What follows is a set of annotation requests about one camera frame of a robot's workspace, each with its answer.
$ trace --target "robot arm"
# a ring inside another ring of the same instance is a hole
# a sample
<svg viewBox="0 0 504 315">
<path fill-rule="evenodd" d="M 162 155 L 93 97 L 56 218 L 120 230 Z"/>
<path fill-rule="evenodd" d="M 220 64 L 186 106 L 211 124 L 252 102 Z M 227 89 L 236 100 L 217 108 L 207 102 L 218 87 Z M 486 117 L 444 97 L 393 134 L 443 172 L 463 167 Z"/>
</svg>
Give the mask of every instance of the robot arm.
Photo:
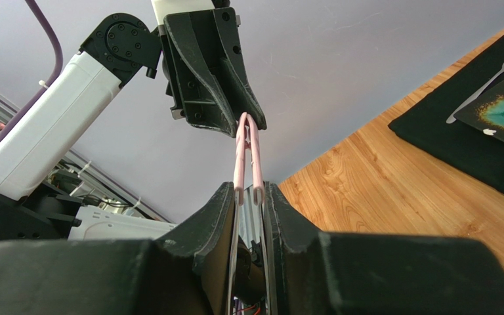
<svg viewBox="0 0 504 315">
<path fill-rule="evenodd" d="M 105 18 L 2 140 L 1 195 L 28 197 L 141 67 L 155 78 L 161 50 L 175 118 L 234 137 L 236 118 L 249 112 L 266 128 L 245 76 L 234 10 L 210 0 L 152 3 L 158 31 L 129 14 Z"/>
</svg>

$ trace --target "cable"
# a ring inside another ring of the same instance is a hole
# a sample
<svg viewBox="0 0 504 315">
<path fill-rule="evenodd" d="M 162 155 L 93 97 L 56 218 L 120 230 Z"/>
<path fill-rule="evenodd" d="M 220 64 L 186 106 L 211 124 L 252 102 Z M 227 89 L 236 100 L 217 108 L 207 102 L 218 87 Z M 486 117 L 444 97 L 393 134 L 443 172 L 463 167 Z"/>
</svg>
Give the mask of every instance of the cable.
<svg viewBox="0 0 504 315">
<path fill-rule="evenodd" d="M 238 312 L 245 312 L 246 310 L 251 310 L 252 308 L 256 308 L 256 307 L 257 307 L 257 305 L 252 305 L 252 306 L 250 306 L 250 307 L 248 307 L 248 308 L 245 308 L 245 309 L 242 309 L 242 310 L 237 310 L 236 312 L 234 312 L 234 313 L 232 313 L 232 314 L 233 314 L 233 315 L 235 315 L 235 314 L 236 314 L 236 313 L 238 313 Z"/>
<path fill-rule="evenodd" d="M 54 63 L 54 70 L 50 74 L 50 77 L 48 80 L 46 80 L 46 85 L 51 86 L 54 81 L 56 81 L 56 78 L 60 75 L 60 72 L 62 71 L 62 66 L 64 65 L 64 56 L 62 54 L 62 47 L 60 46 L 60 42 L 56 36 L 56 33 L 54 33 L 54 30 L 52 29 L 52 26 L 50 23 L 48 23 L 48 20 L 42 13 L 41 9 L 35 2 L 35 0 L 25 0 L 39 23 L 41 24 L 42 28 L 44 29 L 44 32 L 46 32 L 46 35 L 48 36 L 50 43 L 52 44 L 52 48 L 54 49 L 54 58 L 55 58 L 55 63 Z M 11 129 L 17 125 L 17 123 L 27 114 L 27 112 L 33 107 L 33 105 L 39 100 L 39 98 L 44 94 L 46 91 L 46 88 L 42 87 L 34 96 L 23 106 L 15 116 L 13 116 L 5 125 L 5 128 L 0 132 L 0 142 L 9 134 Z"/>
<path fill-rule="evenodd" d="M 105 203 L 111 207 L 115 207 L 115 208 L 124 208 L 124 207 L 130 207 L 131 205 L 129 203 L 114 203 L 114 202 L 110 202 L 110 201 L 106 201 L 106 200 L 103 200 L 102 198 L 99 198 L 98 196 L 95 196 L 95 195 L 83 195 L 83 196 L 79 196 L 77 198 L 89 198 L 89 199 L 93 199 L 93 200 L 97 200 L 97 201 L 100 201 L 102 203 Z"/>
<path fill-rule="evenodd" d="M 77 167 L 78 169 L 81 169 L 80 166 L 77 166 L 76 164 L 73 164 L 73 163 L 68 163 L 68 162 L 60 162 L 60 163 L 64 164 L 65 166 Z"/>
</svg>

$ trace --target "white device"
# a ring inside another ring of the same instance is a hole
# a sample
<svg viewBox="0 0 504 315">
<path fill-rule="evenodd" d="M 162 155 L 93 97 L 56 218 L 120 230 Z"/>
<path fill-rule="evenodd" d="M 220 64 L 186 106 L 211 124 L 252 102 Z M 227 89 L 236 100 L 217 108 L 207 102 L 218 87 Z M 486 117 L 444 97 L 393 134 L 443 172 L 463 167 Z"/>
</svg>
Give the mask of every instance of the white device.
<svg viewBox="0 0 504 315">
<path fill-rule="evenodd" d="M 80 207 L 76 219 L 81 225 L 72 227 L 68 240 L 156 240 L 176 227 L 175 224 L 117 215 L 93 205 Z"/>
<path fill-rule="evenodd" d="M 120 91 L 121 81 L 86 52 L 0 142 L 0 194 L 31 194 Z"/>
</svg>

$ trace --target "wooden table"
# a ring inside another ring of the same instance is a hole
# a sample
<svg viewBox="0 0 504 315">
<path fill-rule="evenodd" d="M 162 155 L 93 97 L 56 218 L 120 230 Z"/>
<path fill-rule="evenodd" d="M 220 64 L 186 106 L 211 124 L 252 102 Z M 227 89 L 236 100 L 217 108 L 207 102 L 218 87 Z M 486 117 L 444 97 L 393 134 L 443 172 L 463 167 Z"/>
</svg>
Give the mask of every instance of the wooden table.
<svg viewBox="0 0 504 315">
<path fill-rule="evenodd" d="M 504 195 L 387 127 L 503 34 L 281 183 L 291 204 L 323 230 L 476 238 L 504 266 Z"/>
</svg>

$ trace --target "pink plastic clip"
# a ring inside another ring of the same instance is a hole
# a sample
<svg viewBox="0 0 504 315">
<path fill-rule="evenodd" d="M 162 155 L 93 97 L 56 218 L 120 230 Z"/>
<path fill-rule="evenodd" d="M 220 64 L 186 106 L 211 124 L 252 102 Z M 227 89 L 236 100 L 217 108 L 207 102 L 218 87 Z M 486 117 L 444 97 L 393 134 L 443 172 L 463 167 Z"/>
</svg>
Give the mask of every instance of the pink plastic clip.
<svg viewBox="0 0 504 315">
<path fill-rule="evenodd" d="M 248 113 L 242 113 L 236 132 L 236 163 L 234 166 L 234 191 L 238 205 L 244 203 L 244 173 L 246 149 L 252 151 L 252 179 L 254 187 L 254 204 L 264 202 L 264 179 L 260 161 L 260 141 L 258 126 Z"/>
</svg>

